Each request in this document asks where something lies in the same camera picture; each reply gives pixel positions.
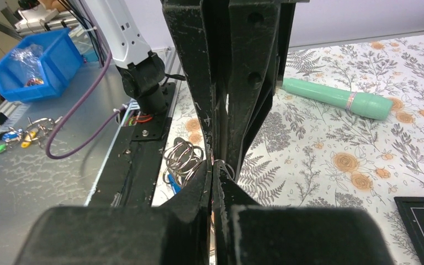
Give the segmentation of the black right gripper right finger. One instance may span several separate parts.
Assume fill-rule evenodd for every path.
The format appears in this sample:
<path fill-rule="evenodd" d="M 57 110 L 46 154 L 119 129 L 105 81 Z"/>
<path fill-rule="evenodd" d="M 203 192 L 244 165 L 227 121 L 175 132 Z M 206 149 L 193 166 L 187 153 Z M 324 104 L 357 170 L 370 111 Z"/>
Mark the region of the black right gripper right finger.
<path fill-rule="evenodd" d="M 356 208 L 262 206 L 213 165 L 217 264 L 393 264 L 370 215 Z"/>

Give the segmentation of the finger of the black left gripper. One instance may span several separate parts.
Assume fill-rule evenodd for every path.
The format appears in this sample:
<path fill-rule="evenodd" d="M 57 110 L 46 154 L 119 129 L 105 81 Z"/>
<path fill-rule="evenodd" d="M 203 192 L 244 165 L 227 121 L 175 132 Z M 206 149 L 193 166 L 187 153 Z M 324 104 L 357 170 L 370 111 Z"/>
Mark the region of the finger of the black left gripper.
<path fill-rule="evenodd" d="M 238 180 L 245 154 L 272 106 L 282 81 L 296 1 L 228 1 L 221 87 L 226 118 L 218 159 Z"/>
<path fill-rule="evenodd" d="M 163 1 L 163 14 L 187 79 L 202 127 L 206 158 L 219 158 L 219 109 L 216 85 L 218 1 Z"/>

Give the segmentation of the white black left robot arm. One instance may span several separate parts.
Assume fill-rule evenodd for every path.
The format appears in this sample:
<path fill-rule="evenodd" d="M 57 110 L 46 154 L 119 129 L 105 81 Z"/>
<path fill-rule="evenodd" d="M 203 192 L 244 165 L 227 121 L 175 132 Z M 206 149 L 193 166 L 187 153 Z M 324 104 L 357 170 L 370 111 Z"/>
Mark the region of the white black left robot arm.
<path fill-rule="evenodd" d="M 162 1 L 210 160 L 240 175 L 283 82 L 296 1 Z M 166 109 L 165 66 L 124 1 L 88 1 L 125 93 L 148 114 Z"/>

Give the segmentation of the blue tag key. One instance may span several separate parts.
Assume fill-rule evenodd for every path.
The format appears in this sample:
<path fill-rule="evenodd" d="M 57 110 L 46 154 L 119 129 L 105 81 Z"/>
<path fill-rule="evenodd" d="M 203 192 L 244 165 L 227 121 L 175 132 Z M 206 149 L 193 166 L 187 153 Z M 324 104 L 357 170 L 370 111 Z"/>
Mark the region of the blue tag key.
<path fill-rule="evenodd" d="M 168 183 L 170 184 L 170 187 L 173 191 L 173 194 L 176 195 L 178 192 L 181 191 L 181 187 L 174 180 L 174 176 L 172 174 L 168 174 L 167 178 L 168 178 Z"/>

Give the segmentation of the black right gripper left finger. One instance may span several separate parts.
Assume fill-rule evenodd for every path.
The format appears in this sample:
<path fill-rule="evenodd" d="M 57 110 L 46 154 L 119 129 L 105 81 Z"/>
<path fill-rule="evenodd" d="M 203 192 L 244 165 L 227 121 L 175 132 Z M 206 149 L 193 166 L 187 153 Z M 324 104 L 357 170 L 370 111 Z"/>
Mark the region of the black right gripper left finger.
<path fill-rule="evenodd" d="M 16 264 L 208 264 L 211 163 L 158 207 L 61 206 L 31 228 Z"/>

